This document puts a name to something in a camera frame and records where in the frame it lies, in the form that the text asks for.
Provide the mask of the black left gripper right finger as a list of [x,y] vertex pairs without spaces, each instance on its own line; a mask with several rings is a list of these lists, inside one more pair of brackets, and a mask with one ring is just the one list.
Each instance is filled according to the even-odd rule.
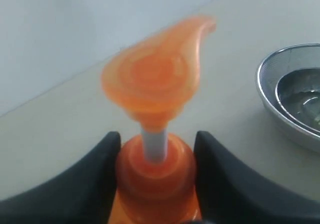
[[318,201],[262,176],[207,131],[194,143],[196,193],[211,223],[319,223]]

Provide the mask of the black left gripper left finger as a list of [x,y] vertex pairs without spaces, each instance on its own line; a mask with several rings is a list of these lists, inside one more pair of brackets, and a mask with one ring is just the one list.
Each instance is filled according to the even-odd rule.
[[120,144],[120,134],[109,132],[61,174],[1,201],[1,223],[107,223]]

